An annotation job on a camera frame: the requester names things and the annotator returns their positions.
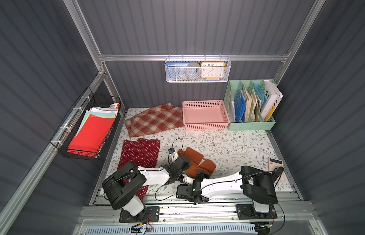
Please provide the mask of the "rust orange skirt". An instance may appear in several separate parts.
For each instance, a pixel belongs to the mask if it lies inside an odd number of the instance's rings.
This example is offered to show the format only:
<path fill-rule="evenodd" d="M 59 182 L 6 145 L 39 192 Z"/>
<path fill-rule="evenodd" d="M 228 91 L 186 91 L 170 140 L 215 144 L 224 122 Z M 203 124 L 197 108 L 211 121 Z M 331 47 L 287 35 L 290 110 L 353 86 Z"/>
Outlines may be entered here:
<path fill-rule="evenodd" d="M 216 164 L 213 161 L 205 159 L 201 153 L 190 147 L 186 150 L 178 150 L 178 155 L 184 155 L 190 159 L 191 166 L 185 171 L 189 176 L 195 177 L 199 170 L 211 176 L 216 169 Z"/>

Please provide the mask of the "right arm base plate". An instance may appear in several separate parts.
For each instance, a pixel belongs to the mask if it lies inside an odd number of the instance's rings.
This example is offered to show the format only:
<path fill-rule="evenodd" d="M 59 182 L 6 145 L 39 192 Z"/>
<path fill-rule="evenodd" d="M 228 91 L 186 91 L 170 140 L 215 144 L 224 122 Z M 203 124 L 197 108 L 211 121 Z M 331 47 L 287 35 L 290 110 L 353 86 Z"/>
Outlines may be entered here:
<path fill-rule="evenodd" d="M 253 204 L 236 204 L 235 207 L 236 214 L 239 220 L 278 218 L 278 215 L 273 205 L 270 205 L 269 212 L 256 212 Z"/>

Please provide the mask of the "dark red polka-dot skirt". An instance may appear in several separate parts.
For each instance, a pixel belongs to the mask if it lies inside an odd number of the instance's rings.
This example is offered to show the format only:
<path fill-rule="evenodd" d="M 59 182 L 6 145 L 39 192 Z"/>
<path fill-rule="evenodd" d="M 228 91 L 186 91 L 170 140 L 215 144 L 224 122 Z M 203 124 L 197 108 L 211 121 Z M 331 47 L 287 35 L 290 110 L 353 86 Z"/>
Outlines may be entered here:
<path fill-rule="evenodd" d="M 155 168 L 157 165 L 160 144 L 161 142 L 159 140 L 125 140 L 117 170 L 128 162 L 134 162 L 141 167 Z"/>

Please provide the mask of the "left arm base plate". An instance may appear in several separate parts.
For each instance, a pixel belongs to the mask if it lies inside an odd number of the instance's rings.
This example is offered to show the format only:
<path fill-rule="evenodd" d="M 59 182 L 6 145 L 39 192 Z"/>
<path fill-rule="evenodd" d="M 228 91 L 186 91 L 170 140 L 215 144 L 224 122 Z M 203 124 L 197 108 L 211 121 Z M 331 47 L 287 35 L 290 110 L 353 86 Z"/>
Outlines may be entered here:
<path fill-rule="evenodd" d="M 127 210 L 122 209 L 119 223 L 133 222 L 158 222 L 160 216 L 160 207 L 146 207 L 137 215 L 131 215 Z"/>

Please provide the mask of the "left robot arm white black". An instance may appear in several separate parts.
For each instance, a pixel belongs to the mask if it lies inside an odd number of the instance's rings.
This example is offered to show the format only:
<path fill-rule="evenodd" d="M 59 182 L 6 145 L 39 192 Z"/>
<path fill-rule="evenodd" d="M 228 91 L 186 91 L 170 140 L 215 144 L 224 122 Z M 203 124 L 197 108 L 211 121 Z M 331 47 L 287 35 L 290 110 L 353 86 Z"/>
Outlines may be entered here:
<path fill-rule="evenodd" d="M 190 159 L 184 155 L 159 168 L 145 168 L 135 162 L 128 162 L 107 177 L 102 188 L 114 210 L 123 209 L 131 217 L 141 219 L 146 215 L 146 206 L 136 195 L 141 188 L 175 183 L 190 166 Z"/>

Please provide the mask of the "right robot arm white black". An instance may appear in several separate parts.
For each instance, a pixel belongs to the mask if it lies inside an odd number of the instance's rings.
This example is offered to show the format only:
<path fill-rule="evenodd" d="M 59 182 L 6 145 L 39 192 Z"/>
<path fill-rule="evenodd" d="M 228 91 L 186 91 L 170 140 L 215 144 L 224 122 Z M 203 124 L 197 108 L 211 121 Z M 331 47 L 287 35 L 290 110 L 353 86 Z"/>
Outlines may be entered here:
<path fill-rule="evenodd" d="M 240 172 L 227 177 L 196 177 L 191 183 L 181 184 L 177 188 L 176 197 L 201 204 L 220 195 L 243 194 L 253 202 L 252 215 L 271 214 L 273 206 L 278 203 L 274 183 L 279 181 L 283 173 L 282 166 L 272 171 L 242 166 Z"/>

